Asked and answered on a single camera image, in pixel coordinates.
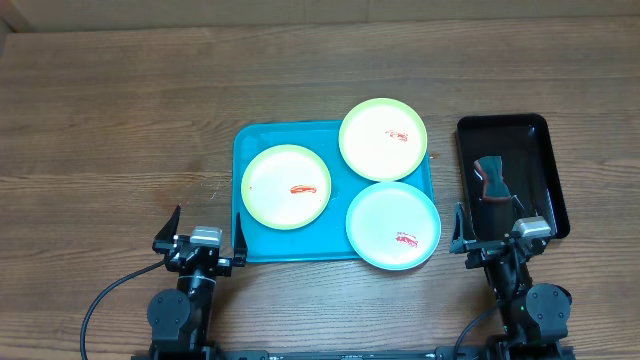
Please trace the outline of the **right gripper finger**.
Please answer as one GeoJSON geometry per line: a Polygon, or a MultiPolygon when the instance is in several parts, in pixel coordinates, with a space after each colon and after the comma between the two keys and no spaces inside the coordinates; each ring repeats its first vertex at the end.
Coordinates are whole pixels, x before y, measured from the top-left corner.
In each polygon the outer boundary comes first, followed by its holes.
{"type": "Polygon", "coordinates": [[[471,245],[475,243],[475,233],[461,202],[456,204],[454,219],[455,224],[449,245],[449,252],[452,254],[469,252],[471,245]]]}
{"type": "Polygon", "coordinates": [[[511,197],[511,204],[516,220],[528,217],[528,211],[517,195],[511,197]]]}

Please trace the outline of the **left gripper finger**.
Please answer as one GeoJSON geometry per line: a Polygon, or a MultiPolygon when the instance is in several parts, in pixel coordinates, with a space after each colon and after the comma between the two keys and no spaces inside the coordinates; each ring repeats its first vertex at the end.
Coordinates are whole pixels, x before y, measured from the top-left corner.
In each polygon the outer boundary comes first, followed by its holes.
{"type": "Polygon", "coordinates": [[[235,216],[232,246],[233,246],[232,265],[245,266],[247,255],[248,255],[248,247],[247,247],[247,243],[246,243],[243,229],[242,229],[240,213],[237,213],[235,216]]]}
{"type": "Polygon", "coordinates": [[[155,253],[169,253],[174,248],[180,213],[181,206],[177,205],[169,220],[154,237],[152,249],[155,253]]]}

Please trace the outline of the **orange and dark sponge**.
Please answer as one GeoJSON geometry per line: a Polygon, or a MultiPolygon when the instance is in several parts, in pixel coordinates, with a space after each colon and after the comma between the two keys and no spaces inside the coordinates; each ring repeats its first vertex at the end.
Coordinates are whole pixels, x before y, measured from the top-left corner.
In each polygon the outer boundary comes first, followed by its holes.
{"type": "Polygon", "coordinates": [[[511,199],[511,192],[504,181],[500,156],[484,156],[474,162],[474,169],[483,182],[483,201],[501,202],[511,199]]]}

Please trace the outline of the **light blue plate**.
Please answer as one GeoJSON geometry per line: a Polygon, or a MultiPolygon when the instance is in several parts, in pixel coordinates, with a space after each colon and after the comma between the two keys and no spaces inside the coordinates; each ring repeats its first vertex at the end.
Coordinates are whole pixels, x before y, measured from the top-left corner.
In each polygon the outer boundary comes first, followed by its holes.
{"type": "Polygon", "coordinates": [[[345,226],[354,251],[367,263],[390,271],[428,261],[442,230],[434,202],[402,182],[381,182],[362,190],[347,210],[345,226]]]}

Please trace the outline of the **green plate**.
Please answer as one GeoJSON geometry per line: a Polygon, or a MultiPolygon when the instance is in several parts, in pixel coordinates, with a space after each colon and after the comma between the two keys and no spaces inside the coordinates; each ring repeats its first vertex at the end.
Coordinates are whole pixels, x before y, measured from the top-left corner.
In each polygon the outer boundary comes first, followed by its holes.
{"type": "Polygon", "coordinates": [[[402,179],[418,168],[427,152],[422,118],[409,105],[391,98],[373,98],[354,106],[338,135],[345,163],[375,182],[402,179]]]}
{"type": "Polygon", "coordinates": [[[241,180],[241,197],[249,214],[276,230],[313,222],[328,205],[331,190],[325,162],[315,152],[291,144],[256,155],[241,180]]]}

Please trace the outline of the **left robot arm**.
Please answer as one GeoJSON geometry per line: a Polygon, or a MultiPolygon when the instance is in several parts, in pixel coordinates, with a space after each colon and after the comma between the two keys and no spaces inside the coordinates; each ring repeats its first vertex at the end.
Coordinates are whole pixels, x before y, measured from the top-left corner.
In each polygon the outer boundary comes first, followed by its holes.
{"type": "Polygon", "coordinates": [[[177,206],[152,244],[154,252],[163,256],[161,265],[178,279],[174,288],[160,291],[148,305],[152,336],[147,357],[220,360],[224,351],[207,340],[213,295],[219,277],[229,277],[233,268],[246,265],[247,244],[237,227],[233,255],[222,256],[222,230],[197,226],[191,234],[179,235],[180,213],[177,206]]]}

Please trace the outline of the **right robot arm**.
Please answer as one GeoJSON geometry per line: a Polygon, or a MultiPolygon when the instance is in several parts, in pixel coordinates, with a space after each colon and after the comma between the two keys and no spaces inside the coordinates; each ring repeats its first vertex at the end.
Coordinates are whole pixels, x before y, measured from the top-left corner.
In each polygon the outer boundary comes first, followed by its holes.
{"type": "Polygon", "coordinates": [[[465,267],[484,270],[496,304],[472,320],[460,333],[445,359],[573,359],[568,336],[572,296],[565,288],[535,284],[528,261],[544,252],[551,228],[543,217],[517,220],[502,238],[480,241],[461,203],[456,204],[455,226],[449,252],[465,254],[465,267]],[[464,349],[465,337],[480,322],[498,313],[504,332],[487,338],[482,346],[464,349]]]}

